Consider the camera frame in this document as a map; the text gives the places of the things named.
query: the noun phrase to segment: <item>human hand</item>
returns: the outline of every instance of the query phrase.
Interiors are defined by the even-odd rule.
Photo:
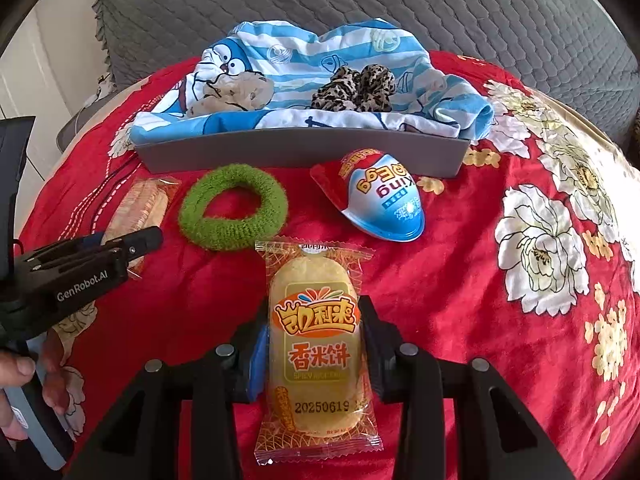
[[[69,394],[66,391],[65,379],[60,370],[60,360],[63,353],[64,350],[58,334],[54,330],[49,330],[40,356],[47,371],[42,385],[42,397],[47,406],[53,408],[59,415],[63,415],[69,406]],[[31,381],[35,367],[35,362],[29,357],[0,350],[0,388],[25,385]],[[14,417],[14,412],[2,390],[0,390],[0,428],[7,438],[14,440],[27,438],[26,430]]]

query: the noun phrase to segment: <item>fuzzy green hair tie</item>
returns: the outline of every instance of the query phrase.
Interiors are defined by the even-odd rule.
[[[245,187],[258,194],[258,211],[237,220],[204,218],[214,197],[233,187]],[[200,247],[235,251],[276,235],[284,225],[288,207],[284,189],[270,174],[247,164],[230,164],[207,173],[194,184],[182,202],[178,224],[182,234]]]

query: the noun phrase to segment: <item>wafer snack package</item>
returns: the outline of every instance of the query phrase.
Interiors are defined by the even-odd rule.
[[[360,263],[372,251],[276,238],[256,242],[269,289],[264,465],[382,449],[360,333]]]
[[[135,181],[123,197],[108,227],[102,243],[151,226],[160,227],[180,181],[172,177],[145,178]],[[129,262],[130,277],[140,278],[144,256]]]

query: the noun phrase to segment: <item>gray box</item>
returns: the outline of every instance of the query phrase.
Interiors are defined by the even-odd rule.
[[[141,144],[136,151],[151,173],[212,170],[234,162],[262,168],[310,168],[353,150],[393,155],[411,173],[456,176],[469,141],[419,132],[362,128],[270,128],[221,132]]]

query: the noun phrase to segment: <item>blue and white striped fabric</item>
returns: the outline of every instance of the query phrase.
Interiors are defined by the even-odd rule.
[[[343,65],[362,70],[378,63],[396,77],[391,112],[311,110],[312,95]],[[203,86],[222,73],[262,72],[274,95],[262,109],[185,118]],[[151,112],[137,114],[136,145],[253,128],[334,127],[411,130],[443,137],[482,139],[494,112],[467,81],[431,65],[415,37],[384,20],[343,25],[322,36],[289,22],[242,22],[211,45],[193,73]]]

